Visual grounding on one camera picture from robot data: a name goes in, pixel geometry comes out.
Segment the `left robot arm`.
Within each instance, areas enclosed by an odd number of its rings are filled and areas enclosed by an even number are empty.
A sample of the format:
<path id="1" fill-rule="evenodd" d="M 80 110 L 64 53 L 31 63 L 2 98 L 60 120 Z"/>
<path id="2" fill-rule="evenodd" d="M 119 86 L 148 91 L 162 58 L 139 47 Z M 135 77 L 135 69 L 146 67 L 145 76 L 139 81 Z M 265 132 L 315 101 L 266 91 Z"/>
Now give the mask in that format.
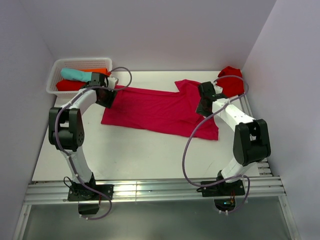
<path id="1" fill-rule="evenodd" d="M 95 177 L 86 161 L 83 144 L 85 131 L 83 114 L 91 105 L 110 108 L 118 91 L 119 79 L 99 72 L 90 74 L 91 80 L 67 103 L 49 110 L 48 140 L 60 151 L 71 171 L 71 184 L 80 185 L 79 194 L 86 200 L 96 197 Z"/>

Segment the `pink t shirt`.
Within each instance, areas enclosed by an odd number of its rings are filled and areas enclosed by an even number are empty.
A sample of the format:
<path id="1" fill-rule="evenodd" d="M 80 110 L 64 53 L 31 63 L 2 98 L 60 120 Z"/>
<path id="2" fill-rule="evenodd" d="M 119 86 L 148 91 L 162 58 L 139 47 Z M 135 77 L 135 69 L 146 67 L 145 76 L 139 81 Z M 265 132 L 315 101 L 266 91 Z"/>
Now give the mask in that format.
<path id="1" fill-rule="evenodd" d="M 148 130 L 157 133 L 195 137 L 216 141 L 219 128 L 208 120 L 200 128 L 204 117 L 196 113 L 200 102 L 199 82 L 175 81 L 176 92 L 128 87 L 117 93 L 111 108 L 104 110 L 101 124 Z"/>

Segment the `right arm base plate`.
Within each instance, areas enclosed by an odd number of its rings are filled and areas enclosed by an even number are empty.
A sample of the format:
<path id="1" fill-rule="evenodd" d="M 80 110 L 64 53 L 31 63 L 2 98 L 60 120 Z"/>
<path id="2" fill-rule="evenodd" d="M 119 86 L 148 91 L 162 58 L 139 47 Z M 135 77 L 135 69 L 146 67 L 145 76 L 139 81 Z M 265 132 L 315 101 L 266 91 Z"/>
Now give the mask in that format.
<path id="1" fill-rule="evenodd" d="M 201 193 L 202 197 L 231 197 L 246 194 L 241 180 L 232 183 L 223 182 L 210 187 L 199 187 L 196 191 Z"/>

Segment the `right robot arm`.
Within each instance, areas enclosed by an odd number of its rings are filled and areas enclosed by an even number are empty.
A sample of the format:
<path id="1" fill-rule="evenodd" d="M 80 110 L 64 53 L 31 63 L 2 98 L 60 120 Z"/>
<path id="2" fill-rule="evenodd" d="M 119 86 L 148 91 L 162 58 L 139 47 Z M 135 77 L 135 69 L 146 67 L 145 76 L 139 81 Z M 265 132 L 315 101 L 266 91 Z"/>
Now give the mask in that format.
<path id="1" fill-rule="evenodd" d="M 204 82 L 198 86 L 200 102 L 196 113 L 208 118 L 216 114 L 233 131 L 233 158 L 220 171 L 222 179 L 216 183 L 217 191 L 229 194 L 235 181 L 239 180 L 254 164 L 271 154 L 267 122 L 254 119 L 231 103 L 223 93 L 217 93 L 213 83 Z"/>

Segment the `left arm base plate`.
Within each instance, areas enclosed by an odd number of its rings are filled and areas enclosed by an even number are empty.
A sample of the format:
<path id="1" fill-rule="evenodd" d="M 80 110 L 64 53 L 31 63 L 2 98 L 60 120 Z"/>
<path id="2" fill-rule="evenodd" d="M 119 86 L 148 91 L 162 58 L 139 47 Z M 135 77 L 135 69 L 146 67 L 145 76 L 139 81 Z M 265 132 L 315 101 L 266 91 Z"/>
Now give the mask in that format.
<path id="1" fill-rule="evenodd" d="M 100 195 L 95 191 L 89 190 L 81 184 L 76 183 L 69 189 L 67 200 L 69 202 L 83 202 L 83 201 L 106 201 L 113 198 L 114 185 L 113 184 L 98 184 L 93 186 L 93 189 L 102 193 Z"/>

